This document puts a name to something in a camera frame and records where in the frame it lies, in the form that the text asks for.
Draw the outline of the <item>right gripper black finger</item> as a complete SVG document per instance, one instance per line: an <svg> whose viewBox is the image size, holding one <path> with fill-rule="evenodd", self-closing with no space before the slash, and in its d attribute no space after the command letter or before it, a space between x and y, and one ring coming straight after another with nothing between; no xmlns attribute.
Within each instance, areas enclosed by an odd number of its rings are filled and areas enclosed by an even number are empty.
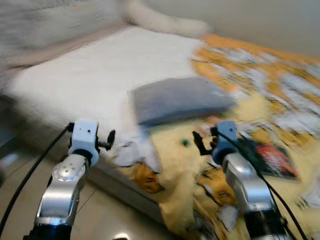
<svg viewBox="0 0 320 240"><path fill-rule="evenodd" d="M193 142L196 146L196 148L199 151L199 155L205 156L206 155L206 147L203 142L203 138L197 131L192 131L192 136L193 136Z"/></svg>

